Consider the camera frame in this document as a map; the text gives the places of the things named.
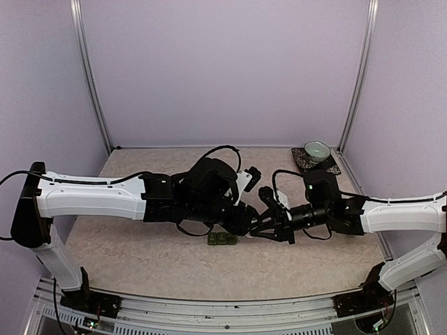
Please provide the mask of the green pill organizer box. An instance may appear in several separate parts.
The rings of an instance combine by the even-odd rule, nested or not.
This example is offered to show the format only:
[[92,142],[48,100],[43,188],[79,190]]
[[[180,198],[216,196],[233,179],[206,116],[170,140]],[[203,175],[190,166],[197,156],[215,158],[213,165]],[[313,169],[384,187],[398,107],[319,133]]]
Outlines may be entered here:
[[208,246],[234,246],[237,244],[237,237],[227,232],[211,232],[207,235]]

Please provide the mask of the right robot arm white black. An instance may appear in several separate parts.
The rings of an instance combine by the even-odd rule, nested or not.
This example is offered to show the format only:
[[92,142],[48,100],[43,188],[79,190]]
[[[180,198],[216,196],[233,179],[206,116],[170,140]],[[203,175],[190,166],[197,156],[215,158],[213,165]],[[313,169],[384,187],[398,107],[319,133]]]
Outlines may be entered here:
[[252,237],[295,242],[295,232],[324,225],[329,233],[365,235],[382,231],[433,232],[424,244],[392,261],[374,266],[358,292],[357,303],[373,309],[401,284],[446,266],[446,193],[424,198],[377,199],[340,191],[337,178],[325,170],[302,175],[307,204],[289,207],[275,186],[260,188],[267,205]]

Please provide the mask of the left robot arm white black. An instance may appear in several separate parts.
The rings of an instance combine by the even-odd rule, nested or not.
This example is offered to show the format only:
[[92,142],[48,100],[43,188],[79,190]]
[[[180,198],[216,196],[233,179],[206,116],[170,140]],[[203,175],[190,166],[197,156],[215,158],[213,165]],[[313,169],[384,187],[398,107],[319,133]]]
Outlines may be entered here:
[[148,171],[119,179],[64,176],[35,162],[25,171],[10,240],[31,249],[54,276],[67,305],[88,311],[101,300],[91,290],[86,270],[64,250],[53,220],[57,216],[110,216],[144,223],[196,221],[246,235],[257,211],[242,194],[259,182],[261,172],[231,167],[204,154],[187,171],[168,175]]

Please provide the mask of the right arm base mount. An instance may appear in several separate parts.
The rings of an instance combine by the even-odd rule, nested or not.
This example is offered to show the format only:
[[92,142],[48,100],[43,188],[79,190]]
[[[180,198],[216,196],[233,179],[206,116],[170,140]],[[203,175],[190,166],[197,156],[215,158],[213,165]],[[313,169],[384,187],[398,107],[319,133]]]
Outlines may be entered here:
[[366,313],[376,309],[384,308],[386,305],[394,304],[394,295],[386,293],[378,295],[374,292],[350,292],[333,297],[335,310],[338,318]]

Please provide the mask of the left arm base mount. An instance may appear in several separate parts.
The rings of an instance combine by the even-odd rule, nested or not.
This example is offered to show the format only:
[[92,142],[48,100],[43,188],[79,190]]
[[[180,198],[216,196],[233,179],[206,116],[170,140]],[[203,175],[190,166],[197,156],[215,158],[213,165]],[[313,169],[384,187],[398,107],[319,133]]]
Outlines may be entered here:
[[91,290],[62,292],[62,306],[100,317],[117,318],[122,302],[122,298],[117,295]]

